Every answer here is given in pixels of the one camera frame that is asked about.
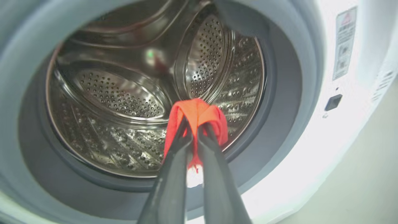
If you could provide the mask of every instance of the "floor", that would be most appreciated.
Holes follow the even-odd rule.
[[[278,224],[398,223],[398,79],[314,196]]]

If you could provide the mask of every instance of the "red fabric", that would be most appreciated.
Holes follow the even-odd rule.
[[[195,165],[202,165],[197,154],[197,129],[201,124],[210,122],[214,133],[217,137],[219,145],[222,145],[228,140],[228,130],[226,125],[226,118],[222,111],[214,105],[208,105],[201,99],[183,100],[176,102],[171,111],[169,123],[167,125],[166,140],[164,144],[164,158],[173,142],[179,124],[183,116],[187,118],[194,138],[193,158],[188,165],[191,168]]]

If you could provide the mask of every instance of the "stainless steel drum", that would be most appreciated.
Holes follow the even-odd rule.
[[[60,141],[76,159],[113,175],[156,176],[178,100],[199,97],[222,109],[228,150],[265,88],[257,40],[224,26],[211,2],[156,2],[146,5],[152,16],[129,16],[138,7],[131,5],[88,24],[54,51],[47,73],[48,113]]]

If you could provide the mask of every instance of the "front-loading washing machine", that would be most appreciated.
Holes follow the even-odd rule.
[[[174,102],[228,121],[222,146],[254,223],[296,212],[397,70],[390,1],[3,0],[0,218],[131,223]],[[203,222],[203,190],[187,190]]]

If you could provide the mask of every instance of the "warning label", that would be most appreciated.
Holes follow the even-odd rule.
[[[336,18],[336,57],[334,61],[333,80],[348,72],[354,45],[357,8],[347,10]]]

